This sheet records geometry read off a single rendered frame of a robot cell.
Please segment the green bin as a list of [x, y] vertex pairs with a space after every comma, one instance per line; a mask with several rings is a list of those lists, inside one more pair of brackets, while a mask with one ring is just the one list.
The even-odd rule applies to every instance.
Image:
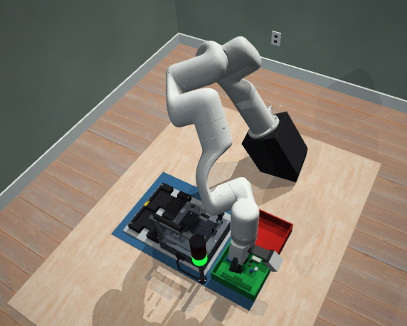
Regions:
[[240, 274], [230, 272], [230, 266], [222, 262], [223, 259], [226, 257], [226, 254], [229, 252], [230, 243], [231, 241], [213, 267], [211, 271], [211, 279], [230, 288], [231, 290], [236, 291], [237, 293], [247, 297], [248, 299], [255, 301], [258, 293], [260, 292], [260, 289], [262, 288], [266, 278], [270, 273], [270, 270], [262, 262], [254, 278], [246, 275], [245, 273]]

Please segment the red open-top bin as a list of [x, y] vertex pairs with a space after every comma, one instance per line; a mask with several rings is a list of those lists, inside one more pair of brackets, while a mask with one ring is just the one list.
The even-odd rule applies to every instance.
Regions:
[[259, 211], [258, 238], [255, 244], [268, 250], [274, 249], [280, 255], [293, 224], [263, 210]]

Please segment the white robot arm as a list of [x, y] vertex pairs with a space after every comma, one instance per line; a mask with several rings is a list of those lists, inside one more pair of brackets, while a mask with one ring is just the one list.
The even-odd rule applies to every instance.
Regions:
[[218, 93], [202, 87], [218, 83], [249, 127], [249, 136], [265, 137], [278, 126], [279, 119], [271, 114], [272, 105], [267, 108], [253, 84], [243, 79], [260, 66], [258, 51], [239, 36], [222, 46], [206, 41], [199, 46], [195, 58], [175, 63], [166, 71], [169, 119], [175, 127], [194, 124], [201, 143], [196, 185], [203, 207], [212, 216], [231, 210], [231, 238], [241, 246], [248, 246], [257, 238], [259, 208], [250, 182], [244, 177], [208, 187], [211, 167], [233, 140]]

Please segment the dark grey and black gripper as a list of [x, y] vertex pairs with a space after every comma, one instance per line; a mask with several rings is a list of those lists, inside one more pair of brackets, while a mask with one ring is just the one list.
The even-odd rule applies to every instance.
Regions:
[[[228, 259], [230, 261], [231, 260], [233, 260], [233, 261], [232, 261], [231, 266], [229, 268], [230, 272], [240, 273], [240, 274], [242, 273], [241, 265], [244, 264], [246, 258], [249, 255], [248, 249], [254, 243], [252, 243], [252, 244], [250, 244], [248, 246], [241, 246], [241, 245], [238, 245], [237, 243], [235, 243], [233, 241], [233, 239], [231, 238], [231, 243], [230, 243], [229, 252], [228, 252]], [[239, 263], [239, 265], [236, 264], [236, 263]]]

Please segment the green circuit board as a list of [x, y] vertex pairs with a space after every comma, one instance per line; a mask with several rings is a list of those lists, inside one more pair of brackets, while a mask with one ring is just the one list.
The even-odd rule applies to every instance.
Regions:
[[[223, 259], [223, 263], [231, 266], [233, 260], [228, 259], [228, 253], [226, 257]], [[255, 274], [257, 273], [263, 259], [253, 254], [249, 253], [248, 257], [246, 258], [244, 264], [242, 265], [242, 273], [249, 275], [250, 277], [254, 278]], [[253, 276], [252, 276], [253, 275]]]

